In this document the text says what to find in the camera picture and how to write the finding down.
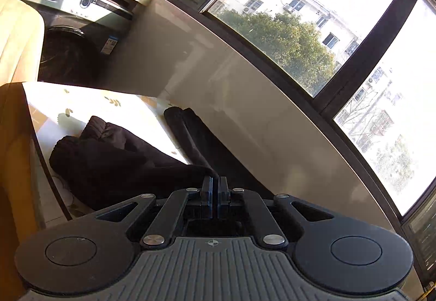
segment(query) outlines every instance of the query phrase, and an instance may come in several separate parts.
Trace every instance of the washing machine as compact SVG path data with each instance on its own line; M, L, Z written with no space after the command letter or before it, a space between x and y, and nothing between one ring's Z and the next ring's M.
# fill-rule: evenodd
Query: washing machine
M38 80L97 87L132 13L111 0L22 0L44 19Z

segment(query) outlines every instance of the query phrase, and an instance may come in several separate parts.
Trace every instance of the washing machine drum window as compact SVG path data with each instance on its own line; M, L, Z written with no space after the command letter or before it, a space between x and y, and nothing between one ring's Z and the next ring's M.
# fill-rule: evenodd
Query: washing machine drum window
M91 86L97 79L99 62L97 49L79 30L49 28L44 36L38 80Z

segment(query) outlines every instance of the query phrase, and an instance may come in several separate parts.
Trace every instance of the label sticker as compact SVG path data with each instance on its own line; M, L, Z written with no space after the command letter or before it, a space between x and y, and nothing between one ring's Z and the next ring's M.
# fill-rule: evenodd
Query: label sticker
M104 53L105 55L110 55L117 42L118 42L117 38L109 37L101 52Z

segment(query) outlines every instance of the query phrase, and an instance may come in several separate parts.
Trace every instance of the metal screw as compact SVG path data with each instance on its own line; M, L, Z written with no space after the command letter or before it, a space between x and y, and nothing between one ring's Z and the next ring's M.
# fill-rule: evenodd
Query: metal screw
M161 235L148 235L142 241L149 246L158 246L165 242L165 238Z
M263 237L263 241L266 244L276 246L277 244L282 244L283 242L285 242L285 238L280 235L266 235L265 237Z

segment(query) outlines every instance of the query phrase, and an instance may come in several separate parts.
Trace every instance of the ribbed surface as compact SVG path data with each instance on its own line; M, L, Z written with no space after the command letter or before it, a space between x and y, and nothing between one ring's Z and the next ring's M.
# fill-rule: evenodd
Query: ribbed surface
M350 300L315 288L293 270L283 253L260 249L248 237L215 241L219 243L205 238L177 238L167 249L143 253L130 273L106 290L68 300ZM52 300L56 298L33 291L21 298L21 301ZM393 291L372 300L407 298Z

